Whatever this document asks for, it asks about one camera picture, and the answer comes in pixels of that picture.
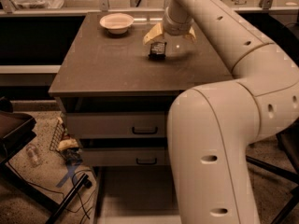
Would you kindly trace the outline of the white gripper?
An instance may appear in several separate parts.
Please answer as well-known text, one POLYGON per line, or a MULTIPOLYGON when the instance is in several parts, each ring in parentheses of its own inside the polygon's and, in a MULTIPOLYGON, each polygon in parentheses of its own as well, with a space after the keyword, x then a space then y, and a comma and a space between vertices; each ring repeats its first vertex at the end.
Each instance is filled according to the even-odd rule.
POLYGON ((143 37, 143 44, 151 44, 164 39, 164 31, 172 36, 184 35, 195 42, 196 34, 192 28, 193 19, 182 7, 168 7, 164 13, 163 24, 155 24, 143 37))

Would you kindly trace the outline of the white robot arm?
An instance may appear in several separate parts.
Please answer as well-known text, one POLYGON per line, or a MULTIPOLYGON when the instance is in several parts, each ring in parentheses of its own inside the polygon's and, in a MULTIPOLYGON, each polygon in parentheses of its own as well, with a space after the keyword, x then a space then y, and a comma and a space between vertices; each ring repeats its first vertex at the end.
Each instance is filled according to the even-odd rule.
POLYGON ((171 0, 144 37, 185 35, 197 24, 232 75, 181 93, 168 113, 169 159, 182 224, 260 224, 246 147, 299 117, 299 69, 220 0, 171 0))

